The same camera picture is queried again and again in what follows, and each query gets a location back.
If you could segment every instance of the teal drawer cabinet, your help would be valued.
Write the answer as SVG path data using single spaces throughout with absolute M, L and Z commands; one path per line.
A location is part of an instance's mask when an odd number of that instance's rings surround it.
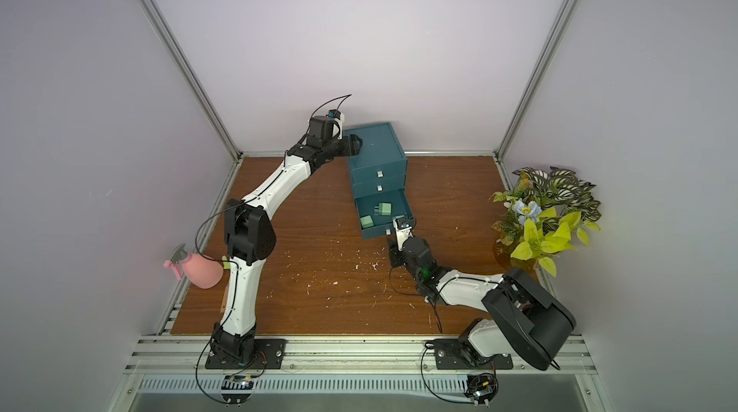
M 411 206 L 407 204 L 404 189 L 395 189 L 394 191 L 383 191 L 382 193 L 373 194 L 371 196 L 359 197 L 354 200 L 356 203 L 356 211 L 359 212 L 359 218 L 370 215 L 374 226 L 362 229 L 362 238 L 371 239 L 373 237 L 388 236 L 395 233 L 392 226 L 392 219 L 396 216 L 412 216 Z M 392 214 L 385 216 L 374 212 L 374 207 L 379 203 L 392 204 Z
M 411 217 L 412 212 L 404 190 L 407 157 L 392 124 L 376 123 L 346 129 L 344 132 L 362 139 L 359 153 L 346 158 L 356 212 L 359 218 L 371 218 L 371 223 L 366 228 L 362 228 L 360 222 L 357 222 L 362 238 L 394 234 L 392 219 L 397 216 Z M 375 211 L 380 203 L 392 204 L 390 215 L 380 215 Z
M 381 193 L 382 191 L 394 191 L 395 189 L 402 189 L 404 187 L 405 176 L 399 175 L 397 177 L 382 177 L 374 181 L 351 185 L 351 191 L 354 193 L 354 198 L 357 198 Z
M 348 159 L 351 184 L 358 185 L 384 177 L 398 177 L 407 171 L 407 156 L 389 122 L 345 130 L 362 139 L 362 149 Z

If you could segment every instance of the metal vent grille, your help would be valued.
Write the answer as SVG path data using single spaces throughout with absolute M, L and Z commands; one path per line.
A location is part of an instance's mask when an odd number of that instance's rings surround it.
M 198 375 L 200 386 L 209 393 L 241 389 L 224 382 L 224 375 Z M 274 375 L 253 380 L 253 393 L 408 393 L 426 394 L 420 375 Z M 436 393 L 462 394 L 466 375 L 428 374 L 426 382 Z M 145 375 L 140 393 L 199 393 L 193 375 Z

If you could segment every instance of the blue flower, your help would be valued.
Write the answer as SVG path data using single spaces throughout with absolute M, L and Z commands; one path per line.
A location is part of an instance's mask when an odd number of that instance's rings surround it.
M 515 202 L 512 206 L 512 210 L 520 214 L 520 216 L 517 217 L 517 222 L 520 224 L 525 224 L 525 221 L 527 219 L 533 220 L 533 223 L 538 221 L 538 216 L 541 214 L 541 208 L 536 204 L 535 201 L 530 201 L 528 205 L 526 205 L 523 201 L 520 199 Z

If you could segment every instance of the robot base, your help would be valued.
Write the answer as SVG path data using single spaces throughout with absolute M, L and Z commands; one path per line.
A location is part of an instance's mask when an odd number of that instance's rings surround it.
M 430 341 L 435 349 L 435 368 L 438 370 L 492 370 L 494 364 L 495 370 L 511 370 L 512 356 L 509 354 L 495 354 L 492 357 L 477 359 L 475 362 L 468 362 L 460 353 L 464 349 L 461 342 L 448 338 L 437 338 Z
M 282 368 L 282 359 L 284 358 L 284 348 L 287 344 L 287 340 L 283 338 L 256 338 L 254 339 L 254 352 L 256 353 L 256 361 L 253 365 L 249 366 L 249 369 L 260 370 L 260 369 L 276 369 Z M 266 357 L 266 364 L 264 364 L 261 353 L 264 353 Z M 233 360 L 232 357 L 219 356 L 213 352 L 212 355 L 208 356 L 205 361 L 206 369 L 243 369 L 244 365 Z

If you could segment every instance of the plant pot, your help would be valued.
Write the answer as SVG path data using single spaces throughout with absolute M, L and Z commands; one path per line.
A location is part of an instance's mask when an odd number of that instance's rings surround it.
M 527 272 L 529 275 L 535 276 L 535 260 L 518 260 L 510 256 L 516 246 L 517 244 L 503 245 L 500 242 L 497 242 L 497 245 L 494 247 L 494 258 L 497 260 L 497 263 L 506 270 L 517 267 Z

